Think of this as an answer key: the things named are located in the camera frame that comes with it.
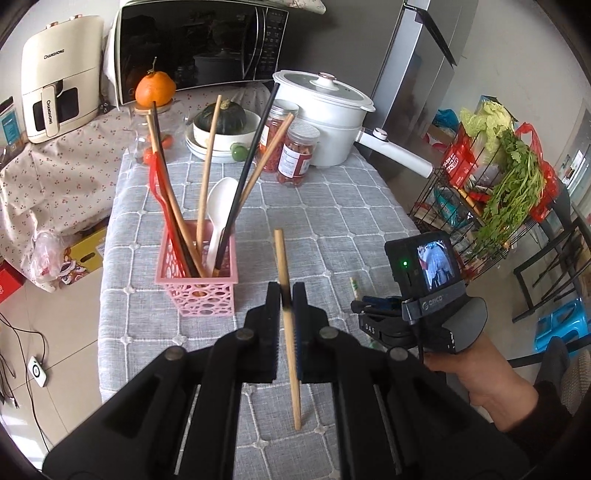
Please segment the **person's right hand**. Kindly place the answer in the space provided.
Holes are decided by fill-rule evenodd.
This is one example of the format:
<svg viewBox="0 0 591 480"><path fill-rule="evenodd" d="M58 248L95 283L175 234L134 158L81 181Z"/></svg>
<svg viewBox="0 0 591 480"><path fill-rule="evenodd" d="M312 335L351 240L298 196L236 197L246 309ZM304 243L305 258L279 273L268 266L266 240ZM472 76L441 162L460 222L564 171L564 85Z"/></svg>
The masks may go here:
<svg viewBox="0 0 591 480"><path fill-rule="evenodd" d="M457 375L471 404L484 408L500 431L519 425L538 404L537 390L513 370L485 333L458 354L429 352L424 361L432 371Z"/></svg>

